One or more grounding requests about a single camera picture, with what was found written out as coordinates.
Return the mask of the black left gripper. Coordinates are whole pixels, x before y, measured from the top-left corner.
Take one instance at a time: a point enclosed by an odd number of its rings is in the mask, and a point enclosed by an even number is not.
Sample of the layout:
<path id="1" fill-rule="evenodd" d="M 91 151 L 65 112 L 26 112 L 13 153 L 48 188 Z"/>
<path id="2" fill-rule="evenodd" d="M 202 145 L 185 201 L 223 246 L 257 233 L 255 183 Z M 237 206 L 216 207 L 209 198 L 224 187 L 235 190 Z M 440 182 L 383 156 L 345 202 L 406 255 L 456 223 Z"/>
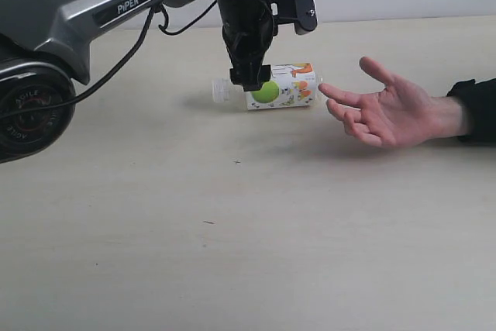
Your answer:
<path id="1" fill-rule="evenodd" d="M 273 39 L 274 21 L 267 0 L 217 0 L 222 37 L 232 67 L 229 80 L 244 91 L 259 91 L 270 80 L 270 65 L 262 64 Z"/>

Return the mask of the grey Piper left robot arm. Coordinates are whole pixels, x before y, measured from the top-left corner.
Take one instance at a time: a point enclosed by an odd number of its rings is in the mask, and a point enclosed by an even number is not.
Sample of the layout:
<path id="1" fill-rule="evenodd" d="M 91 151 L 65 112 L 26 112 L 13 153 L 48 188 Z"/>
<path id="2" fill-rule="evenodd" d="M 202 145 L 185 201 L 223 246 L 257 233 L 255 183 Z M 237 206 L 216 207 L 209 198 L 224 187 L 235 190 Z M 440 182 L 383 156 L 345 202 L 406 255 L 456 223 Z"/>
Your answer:
<path id="1" fill-rule="evenodd" d="M 94 94 L 91 43 L 127 20 L 195 0 L 1 0 L 1 160 L 35 155 L 57 141 L 75 106 Z M 264 55 L 274 35 L 268 0 L 215 0 L 231 80 L 255 91 L 268 79 Z M 74 84 L 87 86 L 77 94 Z"/>

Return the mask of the forearm in black sleeve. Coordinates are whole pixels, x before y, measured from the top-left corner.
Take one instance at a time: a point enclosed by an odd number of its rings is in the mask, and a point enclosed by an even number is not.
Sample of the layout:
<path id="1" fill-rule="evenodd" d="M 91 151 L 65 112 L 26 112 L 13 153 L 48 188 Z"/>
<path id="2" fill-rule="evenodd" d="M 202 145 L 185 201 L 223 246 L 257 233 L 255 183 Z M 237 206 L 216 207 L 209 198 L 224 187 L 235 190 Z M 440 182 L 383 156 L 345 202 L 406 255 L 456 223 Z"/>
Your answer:
<path id="1" fill-rule="evenodd" d="M 495 79 L 457 82 L 436 99 L 435 138 L 462 143 L 495 144 Z"/>

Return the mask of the open bare human hand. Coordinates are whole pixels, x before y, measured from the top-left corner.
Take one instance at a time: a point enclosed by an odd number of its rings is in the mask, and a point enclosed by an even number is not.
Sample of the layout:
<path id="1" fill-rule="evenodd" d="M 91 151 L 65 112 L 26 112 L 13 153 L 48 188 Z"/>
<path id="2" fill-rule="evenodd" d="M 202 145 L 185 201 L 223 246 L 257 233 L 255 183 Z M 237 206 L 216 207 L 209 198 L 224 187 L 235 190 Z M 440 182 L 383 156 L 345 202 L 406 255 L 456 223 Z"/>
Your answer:
<path id="1" fill-rule="evenodd" d="M 329 113 L 343 124 L 347 135 L 372 147 L 401 149 L 470 132 L 470 117 L 456 98 L 433 97 L 369 57 L 362 57 L 359 65 L 384 85 L 382 91 L 359 94 L 319 85 Z"/>

